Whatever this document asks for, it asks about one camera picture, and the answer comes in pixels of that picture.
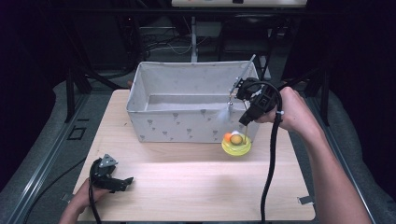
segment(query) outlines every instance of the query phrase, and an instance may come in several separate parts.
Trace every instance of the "wooden tabletop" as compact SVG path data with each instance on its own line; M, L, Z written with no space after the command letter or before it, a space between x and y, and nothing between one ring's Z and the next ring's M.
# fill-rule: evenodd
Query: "wooden tabletop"
M109 154L119 162L113 178L133 176L125 191L96 204L103 221L257 221L269 166L272 124L261 124L252 149L228 155L220 144L140 143L126 112L129 91L114 91L75 192L92 163ZM267 220L311 220L312 204L289 134L279 130L276 170L267 196ZM86 209L78 220L94 220Z
M307 0L172 0L173 7L305 7Z

